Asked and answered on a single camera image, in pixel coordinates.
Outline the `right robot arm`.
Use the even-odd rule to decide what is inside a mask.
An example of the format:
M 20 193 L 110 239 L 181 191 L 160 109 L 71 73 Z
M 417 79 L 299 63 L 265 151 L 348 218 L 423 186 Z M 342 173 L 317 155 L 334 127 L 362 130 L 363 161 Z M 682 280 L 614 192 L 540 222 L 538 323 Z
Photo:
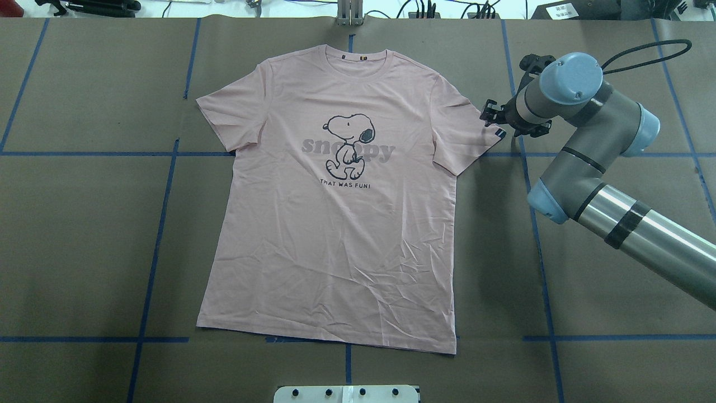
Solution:
M 486 101 L 486 124 L 533 138 L 546 135 L 556 118 L 574 129 L 530 187 L 530 207 L 554 223 L 580 224 L 714 309 L 714 244 L 604 180 L 618 158 L 638 156 L 654 142 L 659 118 L 616 90 L 590 54 L 527 54 L 519 67 L 516 94 L 501 106 Z

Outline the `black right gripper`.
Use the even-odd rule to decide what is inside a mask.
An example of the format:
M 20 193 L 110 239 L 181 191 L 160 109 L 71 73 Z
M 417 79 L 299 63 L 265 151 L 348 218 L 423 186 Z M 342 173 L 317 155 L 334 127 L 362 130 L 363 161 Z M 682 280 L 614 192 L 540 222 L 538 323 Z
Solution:
M 491 124 L 508 125 L 517 130 L 517 117 L 514 103 L 506 103 L 498 106 L 495 100 L 486 100 L 480 119 L 490 121 Z

